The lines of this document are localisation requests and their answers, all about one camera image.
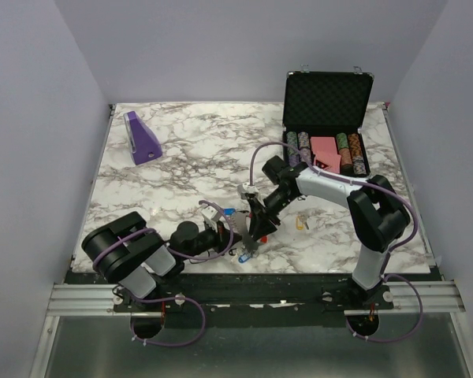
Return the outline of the red keyring with keys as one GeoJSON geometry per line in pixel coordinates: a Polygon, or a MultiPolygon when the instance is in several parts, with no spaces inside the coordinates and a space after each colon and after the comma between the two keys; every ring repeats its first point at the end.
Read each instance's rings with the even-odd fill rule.
{"type": "Polygon", "coordinates": [[[233,227],[233,247],[229,254],[237,261],[241,254],[253,254],[256,257],[258,249],[267,243],[267,237],[264,236],[258,241],[253,240],[249,234],[249,226],[251,223],[251,213],[248,210],[225,209],[229,216],[229,224],[233,227]]]}

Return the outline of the yellow tagged key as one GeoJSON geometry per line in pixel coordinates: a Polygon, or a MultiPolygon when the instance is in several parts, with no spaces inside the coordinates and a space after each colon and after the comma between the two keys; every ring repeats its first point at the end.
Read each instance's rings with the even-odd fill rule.
{"type": "Polygon", "coordinates": [[[309,227],[308,222],[307,222],[307,216],[306,215],[298,215],[296,217],[295,226],[296,226],[296,229],[298,231],[305,231],[305,230],[308,231],[310,229],[310,227],[309,227]]]}

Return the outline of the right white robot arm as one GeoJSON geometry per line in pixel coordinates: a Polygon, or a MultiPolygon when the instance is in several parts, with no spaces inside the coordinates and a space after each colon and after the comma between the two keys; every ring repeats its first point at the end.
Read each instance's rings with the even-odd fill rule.
{"type": "Polygon", "coordinates": [[[390,182],[380,175],[350,180],[305,162],[291,166],[278,156],[266,162],[263,173],[275,186],[270,195],[260,200],[249,188],[240,190],[251,211],[248,233],[252,240],[276,232],[281,223],[279,213],[300,197],[321,198],[346,208],[361,243],[352,272],[355,284],[348,287],[347,299],[358,309],[372,303],[390,252],[411,222],[411,211],[390,182]]]}

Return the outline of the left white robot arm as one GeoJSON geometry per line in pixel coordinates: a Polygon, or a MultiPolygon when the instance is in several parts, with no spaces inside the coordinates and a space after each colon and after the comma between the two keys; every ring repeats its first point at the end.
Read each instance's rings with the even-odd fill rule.
{"type": "Polygon", "coordinates": [[[121,285],[139,309],[149,311],[159,300],[153,276],[170,278],[182,272],[185,260],[197,260],[210,250],[220,254],[241,241],[217,212],[212,214],[215,218],[205,219],[204,230],[183,221],[165,241],[133,211],[90,232],[81,248],[106,282],[121,285]]]}

